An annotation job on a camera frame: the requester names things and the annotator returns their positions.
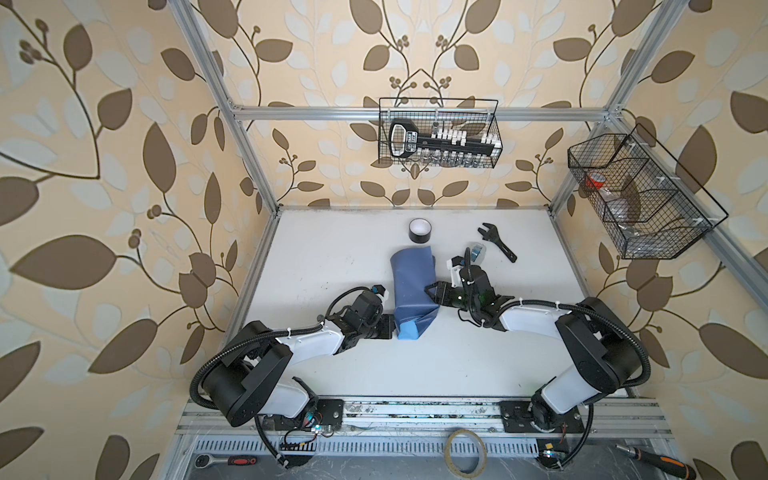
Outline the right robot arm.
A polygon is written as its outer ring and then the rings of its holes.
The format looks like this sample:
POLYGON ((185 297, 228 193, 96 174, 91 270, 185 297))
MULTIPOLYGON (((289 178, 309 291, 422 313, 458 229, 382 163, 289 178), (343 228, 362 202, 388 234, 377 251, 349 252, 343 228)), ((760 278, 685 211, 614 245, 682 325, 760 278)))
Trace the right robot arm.
POLYGON ((543 335, 561 341, 567 350, 570 366, 528 401, 506 400, 499 405, 508 433, 565 436, 570 430, 578 432, 574 446, 547 446, 539 455, 542 467, 564 469, 586 444, 595 403, 649 379, 647 350, 596 297, 567 304, 500 295, 477 265, 460 266, 453 276, 451 282, 425 286, 425 294, 437 305, 457 309, 460 319, 475 327, 543 335))

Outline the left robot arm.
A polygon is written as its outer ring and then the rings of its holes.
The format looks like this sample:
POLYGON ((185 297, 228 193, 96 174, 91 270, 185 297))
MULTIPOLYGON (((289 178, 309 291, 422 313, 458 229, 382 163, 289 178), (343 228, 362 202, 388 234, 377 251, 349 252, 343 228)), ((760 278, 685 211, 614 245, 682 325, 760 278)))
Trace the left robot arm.
POLYGON ((283 440, 275 446, 263 418, 283 417, 290 424, 289 433, 310 433, 316 439, 331 414, 322 412, 318 396, 306 382, 287 379, 285 372, 291 365, 341 354, 361 340, 391 339, 394 317, 384 311, 386 295, 382 285, 353 287, 334 299, 310 327, 274 330, 260 321, 245 325, 194 374, 190 399, 219 411, 232 427, 253 421, 278 465, 285 469, 301 465, 302 458, 291 460, 283 451, 296 451, 304 444, 283 440))

